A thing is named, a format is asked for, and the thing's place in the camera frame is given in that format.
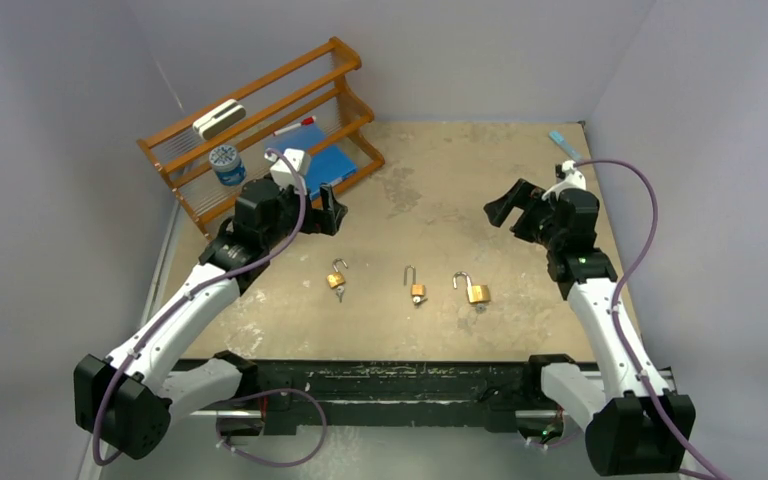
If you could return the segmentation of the brass padlock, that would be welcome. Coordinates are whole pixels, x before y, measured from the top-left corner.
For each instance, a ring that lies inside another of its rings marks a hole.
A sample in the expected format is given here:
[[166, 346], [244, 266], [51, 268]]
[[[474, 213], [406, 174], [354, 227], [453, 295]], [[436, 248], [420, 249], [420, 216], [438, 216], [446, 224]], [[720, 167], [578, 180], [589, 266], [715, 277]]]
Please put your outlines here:
[[465, 283], [466, 298], [469, 304], [483, 305], [491, 301], [489, 287], [484, 284], [474, 284], [470, 275], [464, 271], [456, 272], [453, 275], [452, 283], [454, 289], [458, 288], [460, 279]]
[[417, 270], [413, 265], [407, 265], [403, 272], [403, 284], [410, 287], [412, 298], [425, 298], [426, 286], [417, 281]]
[[332, 290], [344, 289], [346, 283], [342, 269], [347, 269], [348, 265], [342, 258], [337, 258], [332, 262], [333, 271], [326, 276], [328, 286]]

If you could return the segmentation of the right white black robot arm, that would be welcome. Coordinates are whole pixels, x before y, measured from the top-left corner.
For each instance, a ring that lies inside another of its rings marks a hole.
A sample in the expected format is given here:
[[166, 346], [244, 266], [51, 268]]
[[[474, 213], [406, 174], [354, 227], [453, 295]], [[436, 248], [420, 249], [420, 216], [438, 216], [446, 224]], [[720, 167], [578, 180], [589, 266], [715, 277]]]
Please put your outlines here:
[[596, 386], [568, 360], [547, 363], [522, 379], [524, 399], [560, 406], [583, 430], [588, 459], [602, 476], [678, 472], [686, 452], [678, 438], [691, 433], [695, 407], [670, 388], [633, 335], [617, 273], [596, 245], [598, 198], [520, 179], [484, 211], [499, 227], [515, 208], [522, 213], [513, 235], [545, 248], [549, 277], [582, 325], [602, 381]]

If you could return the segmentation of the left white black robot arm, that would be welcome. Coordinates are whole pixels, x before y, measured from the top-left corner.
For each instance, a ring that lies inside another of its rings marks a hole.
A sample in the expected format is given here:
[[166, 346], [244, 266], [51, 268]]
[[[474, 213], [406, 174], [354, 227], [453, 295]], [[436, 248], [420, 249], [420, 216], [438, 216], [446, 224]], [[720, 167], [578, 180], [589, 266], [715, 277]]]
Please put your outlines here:
[[220, 225], [185, 283], [141, 329], [103, 358], [92, 354], [73, 372], [76, 424], [92, 435], [93, 456], [146, 457], [183, 417], [218, 402], [252, 405], [262, 391], [254, 363], [222, 351], [201, 366], [173, 368], [205, 328], [240, 298], [298, 234], [333, 236], [348, 212], [332, 186], [319, 188], [320, 207], [270, 177], [246, 184], [234, 214]]

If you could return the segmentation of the blue book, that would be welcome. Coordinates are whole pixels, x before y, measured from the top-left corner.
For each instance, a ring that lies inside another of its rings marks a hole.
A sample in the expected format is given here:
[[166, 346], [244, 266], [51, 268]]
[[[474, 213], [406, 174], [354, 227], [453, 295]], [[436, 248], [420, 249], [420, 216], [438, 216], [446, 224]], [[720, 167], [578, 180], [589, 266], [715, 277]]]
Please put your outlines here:
[[[266, 148], [274, 148], [284, 152], [288, 148], [301, 149], [307, 153], [313, 153], [313, 147], [326, 138], [325, 133], [311, 123], [299, 126], [280, 135], [269, 136], [265, 140]], [[312, 156], [310, 167], [304, 174], [304, 179], [309, 190], [309, 198], [319, 198], [319, 187], [328, 183], [333, 187], [347, 180], [357, 173], [357, 166], [336, 145], [332, 144], [321, 152]]]

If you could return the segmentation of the light blue eraser block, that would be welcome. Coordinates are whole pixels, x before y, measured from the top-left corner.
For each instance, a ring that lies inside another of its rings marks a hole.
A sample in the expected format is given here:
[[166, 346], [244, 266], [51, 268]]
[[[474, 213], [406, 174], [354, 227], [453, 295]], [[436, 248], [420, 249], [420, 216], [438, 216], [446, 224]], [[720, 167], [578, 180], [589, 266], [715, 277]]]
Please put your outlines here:
[[578, 162], [582, 159], [582, 155], [575, 150], [575, 148], [565, 139], [565, 137], [558, 131], [550, 131], [548, 134], [550, 140], [560, 148], [568, 159]]

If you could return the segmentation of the orange wooden rack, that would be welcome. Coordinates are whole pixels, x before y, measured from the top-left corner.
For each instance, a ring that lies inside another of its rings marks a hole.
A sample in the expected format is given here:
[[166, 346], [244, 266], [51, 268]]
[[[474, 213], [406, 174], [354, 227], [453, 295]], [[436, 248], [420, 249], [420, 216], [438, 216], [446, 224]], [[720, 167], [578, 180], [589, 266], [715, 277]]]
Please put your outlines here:
[[[209, 152], [233, 145], [249, 178], [268, 171], [263, 157], [265, 140], [282, 127], [316, 116], [326, 138], [313, 147], [311, 157], [336, 144], [357, 166], [357, 173], [333, 187], [342, 193], [385, 164], [384, 156], [363, 135], [375, 114], [351, 89], [347, 77], [360, 69], [360, 55], [337, 37], [278, 67], [160, 132], [137, 142], [140, 150], [174, 194], [201, 235], [215, 236], [219, 222], [229, 216], [238, 192], [222, 185], [208, 163]], [[246, 117], [209, 141], [192, 123], [228, 99], [238, 100]]]

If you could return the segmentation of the red capped marker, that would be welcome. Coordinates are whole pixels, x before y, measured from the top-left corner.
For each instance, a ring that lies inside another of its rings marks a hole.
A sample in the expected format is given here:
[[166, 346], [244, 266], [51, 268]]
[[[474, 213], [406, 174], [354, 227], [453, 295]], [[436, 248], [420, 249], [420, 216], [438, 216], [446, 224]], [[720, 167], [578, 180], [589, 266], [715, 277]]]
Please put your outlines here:
[[272, 135], [273, 136], [281, 136], [281, 135], [287, 134], [289, 132], [292, 132], [294, 130], [297, 130], [299, 128], [302, 128], [302, 127], [305, 127], [305, 126], [308, 126], [308, 125], [312, 125], [312, 124], [315, 123], [315, 121], [316, 121], [316, 116], [315, 115], [311, 115], [311, 116], [308, 116], [306, 118], [303, 118], [300, 121], [297, 121], [297, 122], [292, 123], [292, 124], [290, 124], [288, 126], [285, 126], [285, 127], [282, 127], [282, 128], [279, 128], [279, 129], [275, 130], [272, 133]]

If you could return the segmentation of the blue lidded jar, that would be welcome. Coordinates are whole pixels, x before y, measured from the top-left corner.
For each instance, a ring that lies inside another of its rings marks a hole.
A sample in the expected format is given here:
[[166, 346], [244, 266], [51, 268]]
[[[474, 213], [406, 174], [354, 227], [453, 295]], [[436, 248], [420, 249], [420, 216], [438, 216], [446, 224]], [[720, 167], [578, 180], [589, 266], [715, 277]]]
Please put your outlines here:
[[213, 148], [208, 154], [208, 163], [224, 186], [237, 186], [245, 180], [245, 166], [233, 145], [222, 144]]

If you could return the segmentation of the white board eraser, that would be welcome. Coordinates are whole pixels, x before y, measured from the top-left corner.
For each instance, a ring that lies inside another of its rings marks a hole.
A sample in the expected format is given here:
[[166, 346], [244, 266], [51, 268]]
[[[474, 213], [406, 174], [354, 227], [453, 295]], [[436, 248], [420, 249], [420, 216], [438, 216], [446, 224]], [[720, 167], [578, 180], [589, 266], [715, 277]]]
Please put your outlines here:
[[246, 117], [245, 107], [236, 99], [228, 99], [196, 119], [192, 130], [209, 141]]

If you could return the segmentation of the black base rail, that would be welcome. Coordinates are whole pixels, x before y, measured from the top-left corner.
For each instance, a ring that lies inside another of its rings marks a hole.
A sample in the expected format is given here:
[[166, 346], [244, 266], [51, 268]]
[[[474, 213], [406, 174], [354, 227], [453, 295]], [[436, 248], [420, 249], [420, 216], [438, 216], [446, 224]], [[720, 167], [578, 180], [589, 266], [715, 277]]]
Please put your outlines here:
[[537, 388], [529, 362], [251, 360], [243, 386], [208, 404], [260, 419], [268, 435], [300, 426], [468, 427], [538, 435], [562, 410]]

